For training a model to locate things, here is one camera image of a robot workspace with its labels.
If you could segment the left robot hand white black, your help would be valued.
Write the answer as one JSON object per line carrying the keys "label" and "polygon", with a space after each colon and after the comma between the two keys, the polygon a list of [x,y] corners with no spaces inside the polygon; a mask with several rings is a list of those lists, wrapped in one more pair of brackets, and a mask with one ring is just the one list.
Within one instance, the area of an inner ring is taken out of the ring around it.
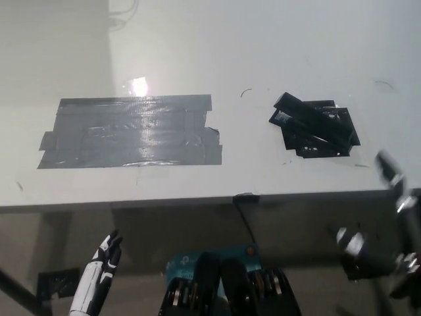
{"label": "left robot hand white black", "polygon": [[70,316],[100,314],[120,262],[121,242],[118,230],[101,242],[81,276],[68,313]]}

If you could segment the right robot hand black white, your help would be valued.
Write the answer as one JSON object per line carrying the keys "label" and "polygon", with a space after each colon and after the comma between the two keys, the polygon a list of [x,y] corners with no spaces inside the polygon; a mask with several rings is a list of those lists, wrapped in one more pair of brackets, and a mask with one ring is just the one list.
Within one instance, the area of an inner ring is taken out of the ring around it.
{"label": "right robot hand black white", "polygon": [[349,280],[391,275],[401,276],[391,289],[394,299],[420,299],[420,205],[407,187],[406,177],[386,151],[379,151],[376,162],[395,198],[400,250],[393,257],[370,244],[361,232],[336,228],[332,236],[341,251],[341,263]]}

